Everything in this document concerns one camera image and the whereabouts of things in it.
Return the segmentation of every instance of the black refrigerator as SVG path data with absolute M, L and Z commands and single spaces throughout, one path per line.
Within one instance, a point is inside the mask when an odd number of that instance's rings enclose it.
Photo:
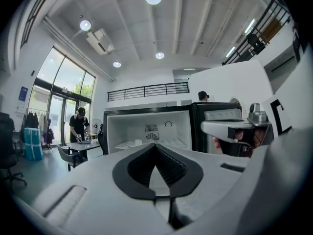
M 168 144 L 215 153 L 212 137 L 201 130 L 205 120 L 241 118 L 238 103 L 193 103 L 185 106 L 104 112 L 103 154 L 147 143 Z

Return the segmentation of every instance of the standing fan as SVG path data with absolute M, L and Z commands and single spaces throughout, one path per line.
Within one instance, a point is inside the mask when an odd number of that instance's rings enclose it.
M 96 118 L 91 120 L 90 131 L 96 135 L 96 138 L 97 138 L 97 133 L 99 133 L 99 131 L 100 131 L 101 125 L 102 125 L 101 120 L 96 119 Z

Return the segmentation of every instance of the black t-shirt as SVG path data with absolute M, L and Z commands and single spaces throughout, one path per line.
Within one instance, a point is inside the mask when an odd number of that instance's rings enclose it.
M 84 128 L 89 126 L 88 119 L 86 117 L 83 117 L 82 119 L 76 117 L 75 119 L 73 115 L 69 120 L 69 125 L 74 127 L 75 132 L 82 136 L 82 140 L 85 140 Z M 76 137 L 72 132 L 70 133 L 69 140 L 71 143 L 76 142 Z

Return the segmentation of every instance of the glass door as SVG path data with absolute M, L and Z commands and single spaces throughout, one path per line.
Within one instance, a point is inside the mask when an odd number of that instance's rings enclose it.
M 65 145 L 69 142 L 69 120 L 78 108 L 78 101 L 65 96 L 52 94 L 49 112 L 51 118 L 50 128 L 54 133 L 52 145 Z

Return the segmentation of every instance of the window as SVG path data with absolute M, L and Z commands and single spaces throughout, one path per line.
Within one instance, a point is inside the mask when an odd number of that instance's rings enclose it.
M 45 58 L 37 77 L 52 84 L 63 60 L 64 56 L 53 48 Z
M 83 107 L 86 110 L 86 118 L 88 119 L 88 122 L 90 123 L 91 119 L 90 119 L 90 104 L 80 101 L 78 108 Z
M 46 111 L 48 108 L 50 91 L 34 85 L 30 95 L 29 108 Z
M 94 77 L 86 72 L 80 95 L 91 98 Z
M 84 72 L 84 70 L 66 58 L 60 67 L 54 85 L 67 88 L 68 91 L 79 94 Z

